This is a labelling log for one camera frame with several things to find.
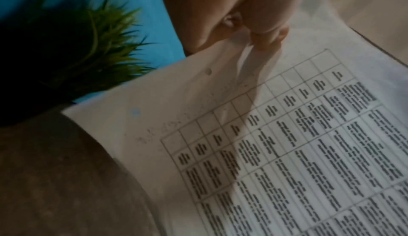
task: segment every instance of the skin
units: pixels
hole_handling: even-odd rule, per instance
[[[203,50],[246,27],[257,49],[280,43],[286,22],[301,0],[164,0],[174,29],[188,53]]]

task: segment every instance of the paper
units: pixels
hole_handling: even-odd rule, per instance
[[[290,25],[272,58],[238,34],[64,112],[167,235],[408,234],[408,70],[328,0]]]

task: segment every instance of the table grid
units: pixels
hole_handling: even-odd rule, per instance
[[[268,226],[275,222],[271,227],[276,235],[276,231],[282,235],[300,235],[315,228],[323,230],[321,226],[326,222],[334,223],[334,220],[336,226],[342,228],[334,219],[340,212],[357,208],[367,201],[367,197],[379,196],[406,178],[407,165],[397,160],[400,156],[395,153],[397,149],[387,141],[390,134],[378,136],[378,130],[373,130],[375,125],[368,124],[372,122],[370,118],[374,120],[375,112],[387,113],[388,118],[381,120],[382,126],[387,126],[384,124],[389,119],[395,119],[326,49],[178,129],[163,138],[162,143],[177,165],[197,210],[201,208],[207,212],[206,215],[199,212],[203,224],[206,219],[211,222],[208,212],[218,208],[219,216],[230,221],[239,215],[249,217],[246,226],[234,224],[236,232],[241,226],[241,230],[272,235]],[[408,135],[403,125],[394,130],[402,130]],[[283,171],[281,167],[288,164],[290,170]],[[267,196],[270,195],[262,192],[260,185],[264,184],[259,180],[260,171],[264,169],[278,174],[270,183],[278,184],[283,192],[281,196],[290,202],[292,209],[287,208],[285,214],[297,217],[284,221],[282,212],[273,210],[268,204]],[[295,186],[288,184],[291,180],[298,180],[297,187],[302,185],[311,194],[299,193]],[[357,185],[360,182],[366,187]],[[252,188],[260,196],[259,201],[266,206],[263,217],[273,221],[258,221],[261,212],[256,205],[244,200],[251,196],[245,189],[246,183],[255,186]],[[234,203],[244,207],[241,214],[226,211],[225,202],[231,196],[224,195],[225,190],[239,195]],[[212,209],[204,206],[205,202],[213,203]],[[227,235],[223,225],[215,226],[217,221],[214,216],[212,218],[213,224],[206,226],[207,232]]]

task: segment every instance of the blue fabric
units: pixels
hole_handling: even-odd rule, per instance
[[[23,0],[0,0],[0,19],[13,11]],[[48,0],[53,4],[59,0]],[[98,5],[103,0],[94,0]],[[114,0],[118,4],[127,2],[129,9],[142,8],[139,21],[141,36],[147,36],[146,42],[153,43],[139,51],[139,58],[150,63],[151,67],[161,68],[185,58],[182,45],[177,38],[173,25],[162,0]],[[78,99],[81,102],[95,94]]]

